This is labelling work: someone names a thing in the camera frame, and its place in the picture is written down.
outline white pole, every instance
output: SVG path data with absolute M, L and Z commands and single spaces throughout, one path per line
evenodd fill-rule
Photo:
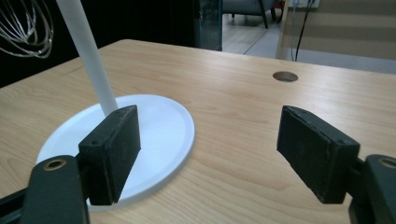
M 118 109 L 80 0 L 56 0 L 105 116 Z

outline floor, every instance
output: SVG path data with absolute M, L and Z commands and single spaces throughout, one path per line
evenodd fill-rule
M 269 27 L 265 29 L 262 17 L 223 15 L 222 48 L 224 52 L 256 57 L 275 58 L 280 33 L 280 23 L 271 20 L 267 13 Z M 299 62 L 351 68 L 396 75 L 396 61 L 358 57 L 310 50 L 299 51 Z

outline chair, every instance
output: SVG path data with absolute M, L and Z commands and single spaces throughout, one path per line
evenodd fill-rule
M 272 20 L 276 20 L 275 4 L 278 0 L 222 0 L 222 14 L 235 14 L 262 16 L 265 28 L 268 29 L 268 22 L 265 12 L 271 10 Z

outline wooden table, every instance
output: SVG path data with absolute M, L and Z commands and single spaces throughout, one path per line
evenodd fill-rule
M 139 203 L 91 213 L 92 223 L 348 223 L 350 198 L 320 204 L 276 151 L 282 105 L 309 110 L 357 140 L 362 159 L 396 157 L 394 75 L 133 40 L 101 53 L 117 96 L 180 102 L 196 139 L 167 186 Z M 278 71 L 299 79 L 278 81 Z M 0 89 L 0 197 L 25 188 L 51 133 L 94 104 L 80 59 Z

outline cable hole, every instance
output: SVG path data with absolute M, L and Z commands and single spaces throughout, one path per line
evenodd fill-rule
M 291 72 L 275 72 L 273 74 L 274 79 L 283 82 L 293 82 L 298 79 L 298 76 Z

